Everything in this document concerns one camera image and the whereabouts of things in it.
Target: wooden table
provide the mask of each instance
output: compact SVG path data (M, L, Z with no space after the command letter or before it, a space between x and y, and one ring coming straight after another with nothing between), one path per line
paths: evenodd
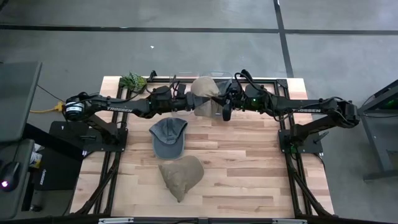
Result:
M116 97L118 81L119 77L104 77L101 94ZM291 99L307 99L303 79L289 78L288 84ZM151 84L150 89L161 85L165 84ZM274 92L273 87L266 85L266 88ZM112 112L97 114L105 121L111 121ZM168 116L188 121L183 155L197 156L205 167L203 179L181 203L165 186L157 167L165 161L155 157L148 132L154 123ZM296 123L305 124L311 120L310 114L295 114ZM156 115L152 119L130 114L127 121L129 137L121 158L112 216L294 216L285 158L277 139L279 123L270 116L234 111L231 121L224 122L221 117L196 117L193 112ZM81 208L97 187L103 157L103 152L95 152L83 161L71 212ZM308 187L319 202L333 213L322 163L311 154L303 154L302 157ZM300 208L304 211L301 190L298 194Z

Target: gray baseball cap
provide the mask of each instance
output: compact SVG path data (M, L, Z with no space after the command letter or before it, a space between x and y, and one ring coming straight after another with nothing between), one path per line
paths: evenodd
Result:
M181 156L187 124L187 121L180 118L164 118L150 127L152 145L159 159L176 159Z

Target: cap brim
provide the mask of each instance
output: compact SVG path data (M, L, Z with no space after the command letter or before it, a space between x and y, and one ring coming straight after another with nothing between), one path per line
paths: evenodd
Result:
M159 159L177 159L181 156L185 146L185 130L174 144L166 144L152 134L152 146Z

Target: desk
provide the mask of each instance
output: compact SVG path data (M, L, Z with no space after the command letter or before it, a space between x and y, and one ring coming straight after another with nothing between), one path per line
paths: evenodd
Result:
M104 77L101 95L115 97L119 78ZM287 80L291 99L307 99L303 79ZM165 84L151 83L149 89L162 85ZM112 112L97 115L110 122ZM148 132L154 123L168 116L188 121L183 155L197 156L205 167L203 179L181 203L164 184L157 165L165 161L155 157ZM310 114L295 114L296 123L311 120ZM277 138L279 123L270 116L234 111L231 121L224 122L221 117L196 117L193 112L156 115L152 119L130 114L127 122L129 137L119 167L112 216L294 217L285 158ZM71 212L81 208L97 187L103 157L103 152L95 152L83 161ZM308 187L333 213L322 163L311 154L303 154L302 159ZM298 195L304 211L300 190Z

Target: black mount plate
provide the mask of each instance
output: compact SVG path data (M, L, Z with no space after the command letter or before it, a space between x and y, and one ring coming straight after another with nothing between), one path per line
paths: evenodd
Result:
M118 145L108 145L102 142L102 137L99 131L89 128L89 126L82 122L68 123L64 121L54 121L51 125L52 131L50 134L58 138L64 139L88 152L123 152L126 143L128 129L118 129L120 143ZM95 139L82 140L79 136L95 136Z
M291 145L288 140L289 136L289 129L278 131L280 150L283 153L296 153L290 150ZM297 153L323 153L322 143L320 141L317 141L318 139L318 133L309 135L309 137L304 141L303 146L299 146L297 148Z

